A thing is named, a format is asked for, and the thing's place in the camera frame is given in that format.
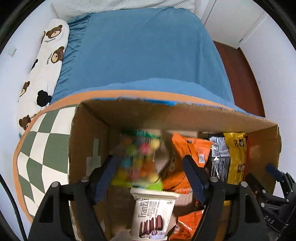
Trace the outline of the colourful candy bag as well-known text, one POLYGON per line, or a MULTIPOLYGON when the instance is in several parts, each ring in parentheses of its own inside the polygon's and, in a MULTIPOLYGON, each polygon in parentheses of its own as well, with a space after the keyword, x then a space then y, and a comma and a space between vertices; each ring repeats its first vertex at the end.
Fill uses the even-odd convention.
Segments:
POLYGON ((120 159, 111 184, 124 188, 163 190, 155 161, 161 143, 161 136, 155 133, 123 129, 119 145, 110 153, 120 159))

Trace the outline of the orange snack bag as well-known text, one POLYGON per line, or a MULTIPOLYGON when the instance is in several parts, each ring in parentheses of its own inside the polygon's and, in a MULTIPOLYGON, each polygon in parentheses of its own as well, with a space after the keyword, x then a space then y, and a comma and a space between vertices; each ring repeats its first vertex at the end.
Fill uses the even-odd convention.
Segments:
POLYGON ((189 138, 174 133, 171 137, 172 151, 167 166, 162 171, 161 179, 163 190, 178 194, 188 194, 191 185, 185 168, 187 156, 195 164, 204 168, 210 155, 213 142, 202 138, 189 138))

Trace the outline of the black grey snack pack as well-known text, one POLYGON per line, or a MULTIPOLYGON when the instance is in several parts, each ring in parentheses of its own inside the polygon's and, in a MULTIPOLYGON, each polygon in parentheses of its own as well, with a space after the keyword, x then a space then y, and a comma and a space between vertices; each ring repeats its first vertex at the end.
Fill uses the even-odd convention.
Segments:
POLYGON ((206 164, 211 176, 217 177, 223 183, 227 183, 230 168, 230 152, 224 137, 211 136, 213 143, 206 164))

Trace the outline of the orange chips bag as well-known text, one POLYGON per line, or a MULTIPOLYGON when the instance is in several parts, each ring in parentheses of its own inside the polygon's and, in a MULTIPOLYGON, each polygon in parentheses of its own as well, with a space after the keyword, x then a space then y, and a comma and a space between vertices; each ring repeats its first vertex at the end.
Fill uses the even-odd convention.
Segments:
POLYGON ((169 240, 190 240, 202 219, 203 212, 203 210, 194 211, 178 217, 178 222, 169 236, 169 240))

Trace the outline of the yellow snack bag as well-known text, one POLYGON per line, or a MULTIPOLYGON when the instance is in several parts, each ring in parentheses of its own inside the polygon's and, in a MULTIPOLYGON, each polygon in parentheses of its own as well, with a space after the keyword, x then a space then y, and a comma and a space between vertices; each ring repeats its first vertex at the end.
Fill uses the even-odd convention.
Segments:
POLYGON ((246 162, 246 133, 224 133, 225 143, 229 149, 230 166, 228 184, 238 184, 243 180, 246 162))

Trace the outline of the white Franzzi wafer pack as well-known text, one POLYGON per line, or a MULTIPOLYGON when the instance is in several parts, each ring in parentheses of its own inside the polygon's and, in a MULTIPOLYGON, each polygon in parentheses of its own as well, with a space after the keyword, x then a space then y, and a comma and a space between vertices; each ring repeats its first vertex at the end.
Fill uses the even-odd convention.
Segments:
POLYGON ((133 240, 167 240, 167 230, 175 202, 175 192, 131 188, 135 199, 130 235, 133 240))

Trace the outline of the brown cardboard box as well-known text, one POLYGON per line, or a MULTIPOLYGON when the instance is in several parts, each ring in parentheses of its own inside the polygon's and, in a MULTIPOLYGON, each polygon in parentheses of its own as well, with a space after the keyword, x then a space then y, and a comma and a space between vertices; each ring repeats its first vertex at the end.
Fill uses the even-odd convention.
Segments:
POLYGON ((99 166, 112 151, 121 153, 123 144, 136 130, 160 136, 154 160, 156 172, 161 176, 174 166, 177 156, 171 143, 174 133, 204 138, 209 134, 244 132, 245 174, 252 174, 267 191, 275 189, 275 179, 265 169, 267 164, 279 164, 281 136, 275 123, 216 104, 141 99, 95 99, 77 106, 69 138, 69 183, 88 176, 91 165, 99 166))

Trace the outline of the green white checkered mat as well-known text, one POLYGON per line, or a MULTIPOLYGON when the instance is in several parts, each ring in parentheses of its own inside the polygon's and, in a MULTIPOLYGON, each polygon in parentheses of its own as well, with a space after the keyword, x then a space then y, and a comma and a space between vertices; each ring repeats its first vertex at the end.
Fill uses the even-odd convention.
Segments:
POLYGON ((67 184, 68 144, 76 106, 86 100, 140 99, 164 105, 186 103, 234 110, 230 102, 209 93, 205 97, 148 90, 90 90, 49 105, 33 118, 22 118, 28 126, 13 156, 15 189, 22 211, 32 222, 46 190, 53 181, 67 184))

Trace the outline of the white teddy bear pillow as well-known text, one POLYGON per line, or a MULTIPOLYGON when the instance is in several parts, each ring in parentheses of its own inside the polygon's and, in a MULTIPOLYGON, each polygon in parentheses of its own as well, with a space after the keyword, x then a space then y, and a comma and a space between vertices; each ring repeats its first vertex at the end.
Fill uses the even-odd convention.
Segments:
POLYGON ((32 119, 49 106, 60 76, 70 29, 64 20, 53 19, 43 32, 41 46, 18 98, 16 123, 22 135, 32 119))

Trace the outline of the blue bed sheet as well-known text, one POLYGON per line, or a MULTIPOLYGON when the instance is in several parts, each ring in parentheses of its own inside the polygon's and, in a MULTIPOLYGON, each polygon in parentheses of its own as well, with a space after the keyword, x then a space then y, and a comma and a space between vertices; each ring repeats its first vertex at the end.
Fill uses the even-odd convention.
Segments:
POLYGON ((243 52, 211 39, 185 9, 125 9, 77 16, 52 101, 84 90, 190 95, 264 116, 243 52))

